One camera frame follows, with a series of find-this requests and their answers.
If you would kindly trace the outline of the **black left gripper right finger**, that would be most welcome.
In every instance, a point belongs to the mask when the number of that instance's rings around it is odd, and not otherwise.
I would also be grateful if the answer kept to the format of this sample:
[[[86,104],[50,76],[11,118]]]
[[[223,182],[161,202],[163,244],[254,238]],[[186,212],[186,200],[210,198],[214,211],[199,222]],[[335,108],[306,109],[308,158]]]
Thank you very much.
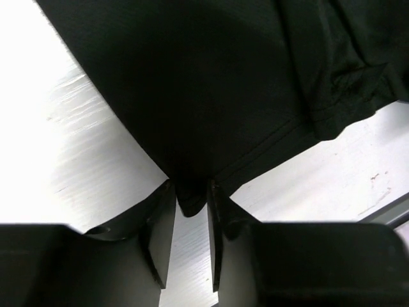
[[[407,306],[408,248],[379,223],[267,223],[207,190],[220,306]]]

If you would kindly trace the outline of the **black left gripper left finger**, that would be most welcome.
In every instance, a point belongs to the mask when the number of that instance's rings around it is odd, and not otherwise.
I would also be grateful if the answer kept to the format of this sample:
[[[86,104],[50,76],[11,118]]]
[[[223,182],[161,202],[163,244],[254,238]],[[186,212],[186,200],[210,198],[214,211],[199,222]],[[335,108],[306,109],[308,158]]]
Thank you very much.
[[[85,233],[63,224],[1,225],[2,306],[158,306],[176,210],[164,182]]]

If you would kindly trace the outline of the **black t-shirt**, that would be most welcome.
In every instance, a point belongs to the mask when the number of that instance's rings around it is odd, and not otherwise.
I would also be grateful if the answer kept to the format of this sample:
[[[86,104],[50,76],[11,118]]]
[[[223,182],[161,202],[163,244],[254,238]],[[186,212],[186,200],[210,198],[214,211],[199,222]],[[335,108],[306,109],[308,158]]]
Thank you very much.
[[[40,1],[196,215],[408,99],[407,1]]]

